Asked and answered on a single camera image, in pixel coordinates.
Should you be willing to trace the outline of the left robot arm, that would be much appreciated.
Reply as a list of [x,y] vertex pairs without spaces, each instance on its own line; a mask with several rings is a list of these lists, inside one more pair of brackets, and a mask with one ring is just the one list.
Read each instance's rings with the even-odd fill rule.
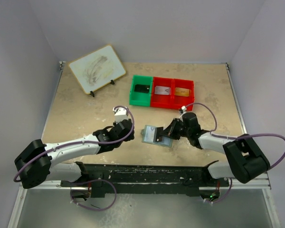
[[89,176],[85,165],[68,160],[110,152],[133,139],[134,120],[123,119],[76,140],[48,144],[33,140],[14,161],[17,174],[13,180],[25,189],[60,180],[84,186]]

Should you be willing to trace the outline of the black VIP card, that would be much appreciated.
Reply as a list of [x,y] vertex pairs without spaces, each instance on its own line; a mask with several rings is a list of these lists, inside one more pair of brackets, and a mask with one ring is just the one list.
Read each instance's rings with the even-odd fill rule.
[[162,132],[163,132],[163,127],[156,127],[154,130],[154,138],[153,141],[154,142],[161,142],[162,141]]

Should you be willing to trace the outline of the teal leather card holder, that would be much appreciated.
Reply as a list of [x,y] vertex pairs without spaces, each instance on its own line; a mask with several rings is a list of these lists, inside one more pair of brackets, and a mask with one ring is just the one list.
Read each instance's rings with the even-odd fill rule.
[[172,139],[167,137],[162,137],[161,140],[156,139],[156,129],[157,127],[155,126],[145,125],[144,129],[141,130],[142,142],[163,147],[171,147]]

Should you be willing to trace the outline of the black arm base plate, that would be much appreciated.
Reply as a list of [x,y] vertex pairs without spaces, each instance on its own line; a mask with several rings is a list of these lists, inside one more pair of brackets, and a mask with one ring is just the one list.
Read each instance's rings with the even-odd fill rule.
[[205,167],[84,164],[88,178],[63,187],[87,187],[93,181],[91,197],[105,194],[182,194],[189,197],[211,195],[218,187],[228,187],[225,178],[213,179]]

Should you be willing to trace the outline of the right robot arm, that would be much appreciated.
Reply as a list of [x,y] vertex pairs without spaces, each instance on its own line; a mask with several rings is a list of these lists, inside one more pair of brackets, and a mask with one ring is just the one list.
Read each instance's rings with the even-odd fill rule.
[[220,178],[235,178],[245,184],[270,168],[269,160],[248,135],[235,139],[223,135],[216,137],[201,128],[194,113],[174,118],[166,128],[160,127],[158,134],[173,140],[184,137],[198,149],[225,154],[226,162],[215,161],[207,165],[207,171],[202,173],[202,182],[207,186],[214,185]]

